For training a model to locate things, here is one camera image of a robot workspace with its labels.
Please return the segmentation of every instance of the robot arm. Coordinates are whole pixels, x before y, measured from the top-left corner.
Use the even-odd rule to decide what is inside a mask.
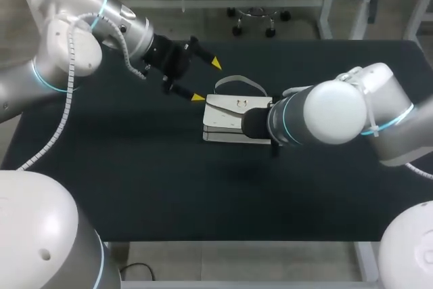
[[[139,19],[119,0],[32,0],[32,7],[45,18],[36,56],[23,65],[0,70],[0,123],[31,106],[63,97],[68,85],[68,28],[81,14],[95,13],[74,29],[75,81],[78,87],[102,61],[100,43],[122,51],[117,31],[102,22],[109,20],[124,37],[127,55],[134,64],[144,60],[163,75],[163,90],[188,100],[202,99],[176,85],[188,70],[194,55],[221,68],[214,55],[202,49],[196,38],[180,45],[154,33],[148,19]]]
[[[361,134],[386,166],[433,151],[433,97],[414,106],[385,64],[286,95],[267,116],[269,136],[280,145],[342,144]]]

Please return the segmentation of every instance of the bag flap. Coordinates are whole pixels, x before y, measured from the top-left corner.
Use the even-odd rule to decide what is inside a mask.
[[[267,108],[272,97],[252,97],[233,95],[208,95],[206,104],[215,108],[222,108],[232,113],[243,115],[252,108]]]

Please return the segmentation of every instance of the black cable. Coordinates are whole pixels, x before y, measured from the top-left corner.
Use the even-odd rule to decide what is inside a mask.
[[[134,267],[136,265],[143,265],[144,267],[147,267],[149,269],[150,275],[152,276],[152,281],[156,281],[154,270],[149,265],[147,265],[146,263],[132,263],[130,265],[127,265],[126,267],[123,267],[122,269],[120,269],[120,274],[125,272],[130,267]]]

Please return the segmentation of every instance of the white cable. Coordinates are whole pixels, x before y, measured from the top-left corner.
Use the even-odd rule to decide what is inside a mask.
[[[412,164],[409,164],[409,163],[406,164],[405,166],[406,166],[408,169],[410,169],[411,171],[417,173],[418,175],[420,175],[420,176],[422,176],[422,177],[425,177],[426,179],[432,179],[432,180],[433,180],[433,175],[432,175],[432,174],[429,174],[429,173],[423,172],[423,171],[421,171],[420,169],[417,169],[415,166],[413,166]]]
[[[367,106],[368,119],[371,125],[370,130],[373,131],[375,137],[379,137],[379,126],[376,124],[376,120],[374,118],[374,111],[373,111],[373,105],[371,104],[370,92],[368,92],[362,80],[357,76],[357,73],[361,69],[362,69],[361,67],[353,68],[351,71],[345,74],[338,75],[336,80],[344,81],[345,83],[350,83],[351,85],[358,86],[360,88],[360,91],[364,97],[365,104]],[[351,82],[349,77],[354,79],[355,82]]]
[[[63,111],[62,119],[55,130],[55,133],[51,137],[51,139],[48,141],[48,143],[31,159],[29,159],[25,164],[23,164],[17,171],[25,171],[29,169],[35,162],[37,162],[43,155],[45,155],[48,150],[50,150],[56,141],[59,139],[60,135],[62,134],[64,127],[66,126],[66,123],[68,122],[69,112],[72,104],[72,95],[74,93],[74,77],[75,77],[75,44],[74,44],[74,29],[78,22],[81,20],[84,20],[86,18],[99,18],[103,22],[106,22],[109,24],[114,31],[116,31],[117,40],[120,42],[120,46],[122,47],[123,56],[124,56],[124,62],[128,68],[129,71],[131,71],[133,74],[138,76],[141,79],[146,79],[146,77],[137,69],[131,66],[131,62],[129,60],[129,53],[128,53],[128,47],[127,42],[125,41],[122,32],[120,29],[111,21],[109,18],[105,16],[101,16],[99,14],[95,13],[88,13],[83,14],[77,17],[77,19],[71,23],[68,29],[68,51],[69,51],[69,71],[68,71],[68,88],[66,90],[66,103],[65,108]]]

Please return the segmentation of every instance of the white table frame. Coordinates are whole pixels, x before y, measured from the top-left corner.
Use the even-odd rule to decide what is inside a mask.
[[[361,282],[123,281],[122,289],[382,289],[371,242],[355,242]]]
[[[422,22],[433,22],[433,13],[427,12],[430,1],[431,0],[418,0],[411,18],[409,19],[405,34],[403,35],[405,40],[415,41],[421,49],[422,47],[419,44],[417,32]]]
[[[214,9],[228,7],[320,7],[321,13],[317,19],[317,27],[321,39],[332,39],[331,28],[329,27],[329,14],[333,0],[122,0],[130,8],[179,8],[179,9]],[[367,30],[370,0],[361,0],[350,32],[349,39],[362,40]],[[31,9],[33,18],[39,31],[43,27],[43,17]]]

